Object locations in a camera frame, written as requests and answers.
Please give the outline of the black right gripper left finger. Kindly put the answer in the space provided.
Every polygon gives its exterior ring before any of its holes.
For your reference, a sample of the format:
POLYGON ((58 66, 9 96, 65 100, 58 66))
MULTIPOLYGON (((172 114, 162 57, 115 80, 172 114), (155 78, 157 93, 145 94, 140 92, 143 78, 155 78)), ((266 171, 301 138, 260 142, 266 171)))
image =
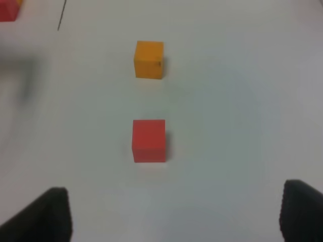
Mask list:
POLYGON ((50 188, 1 225, 1 241, 70 241, 73 222, 68 190, 50 188))

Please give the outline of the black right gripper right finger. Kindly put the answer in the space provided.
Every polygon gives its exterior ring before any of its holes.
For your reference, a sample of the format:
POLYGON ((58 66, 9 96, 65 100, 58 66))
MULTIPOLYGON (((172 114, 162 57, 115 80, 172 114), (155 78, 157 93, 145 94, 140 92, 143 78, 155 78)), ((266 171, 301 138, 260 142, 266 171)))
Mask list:
POLYGON ((284 241, 322 241, 322 193, 301 180, 287 180, 279 225, 284 241))

